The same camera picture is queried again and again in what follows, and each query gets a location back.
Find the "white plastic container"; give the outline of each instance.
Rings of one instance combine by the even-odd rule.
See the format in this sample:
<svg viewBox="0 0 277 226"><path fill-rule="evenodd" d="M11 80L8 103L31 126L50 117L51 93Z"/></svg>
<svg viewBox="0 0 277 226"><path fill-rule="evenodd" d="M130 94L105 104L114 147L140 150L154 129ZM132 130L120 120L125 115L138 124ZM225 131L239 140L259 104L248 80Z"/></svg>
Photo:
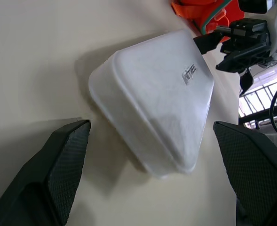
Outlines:
<svg viewBox="0 0 277 226"><path fill-rule="evenodd" d="M187 30L117 51L89 78L91 97L159 178L195 168L213 86Z"/></svg>

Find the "window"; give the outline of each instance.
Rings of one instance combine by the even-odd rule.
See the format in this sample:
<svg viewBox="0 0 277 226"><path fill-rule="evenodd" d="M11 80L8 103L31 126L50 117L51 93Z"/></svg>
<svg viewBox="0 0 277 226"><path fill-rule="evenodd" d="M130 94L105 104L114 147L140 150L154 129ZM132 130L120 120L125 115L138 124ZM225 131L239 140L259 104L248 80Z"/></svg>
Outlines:
<svg viewBox="0 0 277 226"><path fill-rule="evenodd" d="M266 82L252 90L247 91L239 99L239 117L244 117L264 109L269 109L271 100L277 90L277 77L271 81ZM269 119L260 121L259 124L269 123ZM245 123L248 128L255 128L255 121Z"/></svg>

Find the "green stripe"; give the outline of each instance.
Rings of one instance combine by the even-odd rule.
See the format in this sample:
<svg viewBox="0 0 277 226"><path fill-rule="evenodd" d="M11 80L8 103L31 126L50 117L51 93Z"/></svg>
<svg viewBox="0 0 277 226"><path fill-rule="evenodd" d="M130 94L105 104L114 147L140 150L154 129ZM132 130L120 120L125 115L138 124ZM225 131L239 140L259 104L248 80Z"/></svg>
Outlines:
<svg viewBox="0 0 277 226"><path fill-rule="evenodd" d="M204 24L201 27L201 32L202 34L206 34L206 25L209 23L209 21L214 18L214 16L220 11L222 10L225 6L228 5L228 3L230 3L231 0L225 0L221 5L218 6L218 8L213 11L210 16L205 20Z"/></svg>

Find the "textured rubber pad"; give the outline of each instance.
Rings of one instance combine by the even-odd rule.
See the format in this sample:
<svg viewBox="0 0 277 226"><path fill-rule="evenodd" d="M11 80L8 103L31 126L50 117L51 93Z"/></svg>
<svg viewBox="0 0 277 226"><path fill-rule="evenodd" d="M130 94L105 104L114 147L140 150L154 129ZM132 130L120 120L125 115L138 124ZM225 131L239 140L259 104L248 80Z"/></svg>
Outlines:
<svg viewBox="0 0 277 226"><path fill-rule="evenodd" d="M244 133L218 123L214 131L238 199L254 226L265 225L277 204L277 169ZM262 137L261 142L270 141Z"/></svg>
<svg viewBox="0 0 277 226"><path fill-rule="evenodd" d="M90 123L73 131L66 140L47 178L47 188L60 223L65 225L84 165Z"/></svg>

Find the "white table surface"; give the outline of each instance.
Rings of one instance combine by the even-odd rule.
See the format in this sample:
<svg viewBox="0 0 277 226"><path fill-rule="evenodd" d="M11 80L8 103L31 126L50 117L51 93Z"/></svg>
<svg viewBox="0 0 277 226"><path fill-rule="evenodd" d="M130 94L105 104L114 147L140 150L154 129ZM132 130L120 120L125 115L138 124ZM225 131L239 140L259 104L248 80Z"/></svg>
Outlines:
<svg viewBox="0 0 277 226"><path fill-rule="evenodd" d="M30 148L40 122L50 130L45 121L82 117L92 129L67 225L234 226L236 198L212 127L237 123L239 76L214 69L219 50L205 55L215 86L189 176L157 180L138 171L87 102L87 77L112 53L182 27L166 0L0 0L0 196L47 139ZM25 157L20 149L33 152Z"/></svg>

